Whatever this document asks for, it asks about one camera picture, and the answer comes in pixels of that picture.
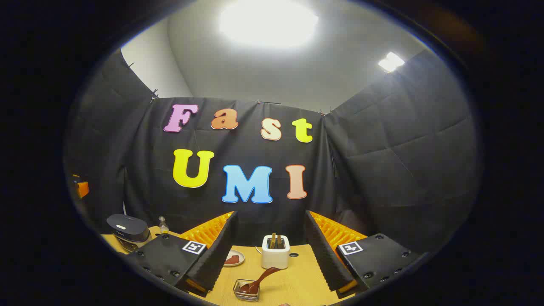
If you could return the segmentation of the white toaster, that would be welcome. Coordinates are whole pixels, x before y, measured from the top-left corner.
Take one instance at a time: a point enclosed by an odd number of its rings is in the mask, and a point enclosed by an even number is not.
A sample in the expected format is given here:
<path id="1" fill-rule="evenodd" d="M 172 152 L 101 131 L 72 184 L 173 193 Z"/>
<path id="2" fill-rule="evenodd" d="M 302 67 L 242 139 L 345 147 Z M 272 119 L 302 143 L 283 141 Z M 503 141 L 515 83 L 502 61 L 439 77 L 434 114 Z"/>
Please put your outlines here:
<path id="1" fill-rule="evenodd" d="M 268 269 L 277 267 L 278 269 L 287 269 L 288 258 L 291 250 L 289 240 L 286 236 L 282 236 L 284 240 L 284 249 L 269 249 L 271 235 L 266 235 L 262 240 L 261 248 L 261 267 Z"/>

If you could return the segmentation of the metal wire chopstick holder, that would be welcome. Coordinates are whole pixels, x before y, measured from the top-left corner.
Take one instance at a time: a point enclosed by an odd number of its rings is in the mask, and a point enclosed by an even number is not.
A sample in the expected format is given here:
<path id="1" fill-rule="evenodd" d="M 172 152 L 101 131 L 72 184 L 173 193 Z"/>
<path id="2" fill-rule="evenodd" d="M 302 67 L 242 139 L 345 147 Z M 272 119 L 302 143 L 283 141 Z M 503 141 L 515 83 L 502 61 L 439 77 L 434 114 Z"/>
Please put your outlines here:
<path id="1" fill-rule="evenodd" d="M 235 297 L 239 300 L 258 302 L 260 300 L 260 289 L 261 289 L 260 286 L 257 287 L 257 290 L 253 294 L 241 291 L 241 288 L 243 286 L 249 285 L 250 283 L 253 283 L 254 281 L 255 280 L 237 279 L 232 289 Z"/>

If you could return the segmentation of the dark grey rice cooker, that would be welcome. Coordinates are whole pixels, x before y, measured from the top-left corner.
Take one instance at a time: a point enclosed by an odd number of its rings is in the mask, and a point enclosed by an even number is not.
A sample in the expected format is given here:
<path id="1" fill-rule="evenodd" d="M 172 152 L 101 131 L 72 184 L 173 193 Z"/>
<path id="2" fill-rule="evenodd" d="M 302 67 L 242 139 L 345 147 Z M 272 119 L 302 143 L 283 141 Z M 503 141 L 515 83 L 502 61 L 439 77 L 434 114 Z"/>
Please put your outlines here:
<path id="1" fill-rule="evenodd" d="M 138 251 L 152 240 L 147 223 L 136 217 L 114 214 L 107 217 L 106 222 L 111 233 L 127 252 Z"/>

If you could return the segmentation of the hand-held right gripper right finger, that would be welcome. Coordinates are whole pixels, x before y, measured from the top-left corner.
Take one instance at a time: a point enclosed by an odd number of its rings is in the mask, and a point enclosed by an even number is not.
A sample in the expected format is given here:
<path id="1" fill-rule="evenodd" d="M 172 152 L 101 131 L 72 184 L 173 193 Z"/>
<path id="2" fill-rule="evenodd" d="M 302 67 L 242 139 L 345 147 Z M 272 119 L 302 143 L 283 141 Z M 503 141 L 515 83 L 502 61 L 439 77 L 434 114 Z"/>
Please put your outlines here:
<path id="1" fill-rule="evenodd" d="M 366 236 L 313 211 L 306 211 L 304 225 L 328 288 L 339 298 L 390 283 L 421 257 L 385 234 Z"/>

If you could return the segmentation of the round white plate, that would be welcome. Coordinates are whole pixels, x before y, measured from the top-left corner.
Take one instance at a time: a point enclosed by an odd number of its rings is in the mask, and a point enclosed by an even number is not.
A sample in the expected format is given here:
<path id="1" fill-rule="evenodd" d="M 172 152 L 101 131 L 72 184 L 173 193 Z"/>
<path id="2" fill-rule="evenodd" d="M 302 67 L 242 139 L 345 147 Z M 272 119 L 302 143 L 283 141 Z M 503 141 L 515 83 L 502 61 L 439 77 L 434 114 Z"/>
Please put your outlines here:
<path id="1" fill-rule="evenodd" d="M 226 260 L 229 259 L 233 255 L 239 255 L 240 256 L 240 263 L 238 263 L 237 265 L 241 265 L 245 261 L 245 256 L 243 255 L 243 253 L 241 253 L 241 252 L 239 252 L 237 250 L 234 250 L 234 249 L 229 250 L 229 253 L 227 255 Z M 225 263 L 224 263 L 224 267 L 233 267 L 233 266 L 237 266 L 237 265 L 225 265 Z"/>

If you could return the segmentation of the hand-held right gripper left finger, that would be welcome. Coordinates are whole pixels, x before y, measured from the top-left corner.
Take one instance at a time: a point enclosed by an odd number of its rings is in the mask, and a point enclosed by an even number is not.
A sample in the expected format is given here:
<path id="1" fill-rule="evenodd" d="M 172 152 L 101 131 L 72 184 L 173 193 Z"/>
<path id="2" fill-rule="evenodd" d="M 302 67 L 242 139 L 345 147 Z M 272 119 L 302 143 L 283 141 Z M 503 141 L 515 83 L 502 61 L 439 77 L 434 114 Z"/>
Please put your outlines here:
<path id="1" fill-rule="evenodd" d="M 204 298 L 223 269 L 237 228 L 238 213 L 231 211 L 178 236 L 160 234 L 126 259 L 149 275 Z"/>

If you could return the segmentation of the large ceiling light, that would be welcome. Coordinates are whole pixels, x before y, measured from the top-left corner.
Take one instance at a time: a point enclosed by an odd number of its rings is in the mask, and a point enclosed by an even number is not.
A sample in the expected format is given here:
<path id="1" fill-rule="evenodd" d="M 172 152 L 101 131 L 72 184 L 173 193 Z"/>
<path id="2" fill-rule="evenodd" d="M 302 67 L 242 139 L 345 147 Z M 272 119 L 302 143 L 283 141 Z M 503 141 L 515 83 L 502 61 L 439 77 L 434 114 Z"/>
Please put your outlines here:
<path id="1" fill-rule="evenodd" d="M 219 31 L 244 45 L 297 47 L 309 41 L 319 17 L 294 0 L 235 0 L 219 15 Z"/>

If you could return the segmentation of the small ceiling light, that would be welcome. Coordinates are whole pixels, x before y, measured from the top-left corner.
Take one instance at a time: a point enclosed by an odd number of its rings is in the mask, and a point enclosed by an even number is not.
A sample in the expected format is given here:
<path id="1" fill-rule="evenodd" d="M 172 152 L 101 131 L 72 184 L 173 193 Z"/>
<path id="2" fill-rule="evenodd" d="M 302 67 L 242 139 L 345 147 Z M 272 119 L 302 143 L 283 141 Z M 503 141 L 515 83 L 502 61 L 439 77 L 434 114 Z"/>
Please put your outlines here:
<path id="1" fill-rule="evenodd" d="M 388 52 L 385 58 L 379 60 L 378 62 L 378 66 L 388 73 L 395 71 L 397 68 L 403 66 L 404 64 L 405 61 L 394 52 Z"/>

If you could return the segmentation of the brown wooden spoon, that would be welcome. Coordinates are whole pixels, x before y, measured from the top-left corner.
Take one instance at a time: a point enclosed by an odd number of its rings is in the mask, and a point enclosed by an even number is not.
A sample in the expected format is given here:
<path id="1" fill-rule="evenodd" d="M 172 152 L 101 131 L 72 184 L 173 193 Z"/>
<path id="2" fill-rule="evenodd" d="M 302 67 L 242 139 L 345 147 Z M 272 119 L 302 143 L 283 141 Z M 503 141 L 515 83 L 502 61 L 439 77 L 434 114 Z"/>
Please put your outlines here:
<path id="1" fill-rule="evenodd" d="M 280 271 L 280 269 L 278 269 L 277 267 L 270 267 L 266 269 L 257 280 L 251 283 L 244 284 L 243 286 L 239 287 L 239 289 L 235 290 L 235 292 L 246 295 L 256 295 L 259 291 L 261 282 L 266 279 L 266 277 L 278 271 Z"/>

